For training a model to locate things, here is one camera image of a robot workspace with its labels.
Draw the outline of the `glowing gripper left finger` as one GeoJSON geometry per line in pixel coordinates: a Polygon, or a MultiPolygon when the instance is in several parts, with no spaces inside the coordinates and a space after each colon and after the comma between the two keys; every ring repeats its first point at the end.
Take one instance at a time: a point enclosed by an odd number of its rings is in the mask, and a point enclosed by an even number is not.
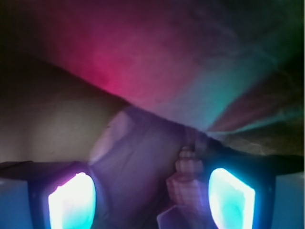
{"type": "Polygon", "coordinates": [[[2,229],[89,229],[96,187],[83,162],[2,162],[2,229]]]}

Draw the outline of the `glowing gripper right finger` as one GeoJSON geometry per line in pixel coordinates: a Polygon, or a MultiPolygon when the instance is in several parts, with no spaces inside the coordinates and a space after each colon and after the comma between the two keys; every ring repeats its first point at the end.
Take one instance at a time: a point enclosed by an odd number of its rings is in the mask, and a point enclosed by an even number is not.
{"type": "Polygon", "coordinates": [[[210,173],[210,211],[219,229],[303,229],[302,156],[227,156],[210,173]]]}

